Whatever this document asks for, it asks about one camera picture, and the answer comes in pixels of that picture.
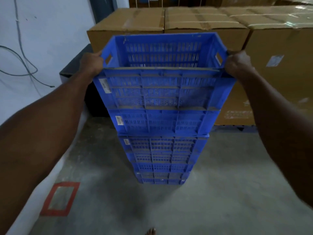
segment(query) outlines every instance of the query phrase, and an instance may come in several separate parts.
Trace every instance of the black cable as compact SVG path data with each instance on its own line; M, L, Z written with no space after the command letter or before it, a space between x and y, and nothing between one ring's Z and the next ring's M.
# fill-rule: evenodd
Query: black cable
M15 52L14 50L10 49L9 47L0 45L1 48L4 48L4 49L9 50L9 51L12 51L13 53L15 53L15 54L19 57L19 59L21 60L22 64L23 64L24 67L26 68L28 74L22 74L22 75L10 74L10 73L7 73L7 72L5 72L5 71L2 71L1 69L0 69L0 72L3 72L3 73L5 73L5 74L7 74L7 75L10 75L10 76L30 76L30 77L34 78L37 82L41 83L42 85L45 85L45 86L48 86L48 87L55 87L55 86L50 86L50 85L47 85L47 84L45 84L45 83L42 83L41 81L39 81L37 78L35 78L35 77L33 76L33 74L35 74L36 72L38 72L38 68L35 67L35 65L32 64L32 63L26 58L26 56L25 56L25 54L24 54L24 51L23 51L22 40L21 40L21 30L20 30L20 27L19 27L19 20L18 20L18 6L17 6L17 3L16 3L16 0L14 0L14 7L15 7L16 26L17 26L17 30L18 30L18 43L19 43L19 46L20 46L22 55L23 55L25 61L29 62L36 70L31 73L30 70L29 70L29 68L28 68L28 66L26 65L26 63L23 61L22 57L21 57L17 52Z

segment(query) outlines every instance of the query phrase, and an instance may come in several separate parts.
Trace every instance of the concrete floor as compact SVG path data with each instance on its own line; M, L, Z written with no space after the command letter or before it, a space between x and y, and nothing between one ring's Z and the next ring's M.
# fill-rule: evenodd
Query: concrete floor
M30 235L144 235L150 227L161 235L313 234L313 211L296 197L258 134L211 133L184 185L142 185L111 120L91 118L61 181L80 182L69 215L39 217ZM56 193L54 208L68 193Z

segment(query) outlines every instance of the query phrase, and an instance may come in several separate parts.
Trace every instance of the hand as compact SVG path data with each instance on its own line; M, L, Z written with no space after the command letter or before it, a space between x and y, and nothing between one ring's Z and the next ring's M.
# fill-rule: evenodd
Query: hand
M97 53L84 53L80 60L79 71L84 74L89 74L91 77L98 75L103 69L104 59L100 57L102 51Z
M237 80L244 80L249 73L255 73L256 70L251 64L250 56L246 54L246 51L240 51L238 53L231 53L226 59L225 70L228 74L232 75Z

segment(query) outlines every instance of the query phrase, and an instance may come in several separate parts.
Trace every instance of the stack of crates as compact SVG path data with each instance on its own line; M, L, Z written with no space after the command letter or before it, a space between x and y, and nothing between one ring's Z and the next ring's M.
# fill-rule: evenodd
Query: stack of crates
M181 185L235 79L217 33L115 36L94 79L141 183Z

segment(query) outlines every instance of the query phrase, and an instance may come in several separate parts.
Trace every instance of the cable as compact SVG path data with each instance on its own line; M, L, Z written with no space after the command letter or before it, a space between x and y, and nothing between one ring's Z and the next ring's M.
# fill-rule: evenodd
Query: cable
M18 43L19 43L19 46L20 46L22 55L23 55L23 57L24 57L24 59L25 59L25 62L24 62L24 60L22 59L22 57L21 57L17 52L15 52L14 50L10 49L9 47L3 46L3 45L0 45L0 47L1 47L1 48L4 48L4 49L6 49L6 50L12 51L13 53L15 53L15 54L19 57L19 59L21 60L21 62L22 62L22 64L24 65L24 67L26 68L28 74L22 74L22 75L10 74L10 73L7 73L7 72L5 72L5 71L2 71L1 69L0 69L0 72L5 73L5 74L10 75L10 76L30 76L31 78L34 78L37 82L41 83L42 85L45 85L45 86L48 86L48 87L55 87L55 86L50 86L50 85L47 85L47 84L45 84L45 83L42 83L41 81L39 81L37 78L35 78L35 77L33 76L33 74L35 74L35 73L38 72L38 68L35 67L35 65L32 64L32 63L28 60L28 58L26 58L26 56L25 56L25 54L24 54L24 51L23 51L22 40L21 40L21 30L20 30L19 20L18 20L18 5L17 5L17 3L16 3L16 0L14 0L14 7L15 7L16 26L17 26L17 31L18 31ZM28 66L26 65L26 61L29 62L29 63L36 69L34 72L32 72L32 73L30 72Z

